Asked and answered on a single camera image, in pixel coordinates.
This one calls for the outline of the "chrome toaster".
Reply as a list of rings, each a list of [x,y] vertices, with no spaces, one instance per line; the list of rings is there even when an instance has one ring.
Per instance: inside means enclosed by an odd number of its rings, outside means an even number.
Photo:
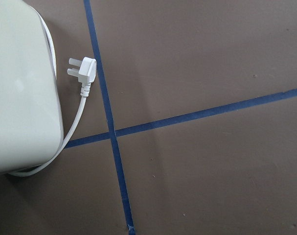
[[[0,0],[0,174],[49,161],[63,141],[46,31],[22,0]]]

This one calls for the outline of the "white plug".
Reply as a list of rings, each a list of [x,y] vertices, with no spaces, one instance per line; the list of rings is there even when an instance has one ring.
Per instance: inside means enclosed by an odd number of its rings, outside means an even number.
[[[88,97],[91,84],[95,81],[97,61],[89,57],[84,57],[83,60],[69,58],[69,64],[76,68],[67,69],[67,74],[78,78],[81,83],[80,95]]]

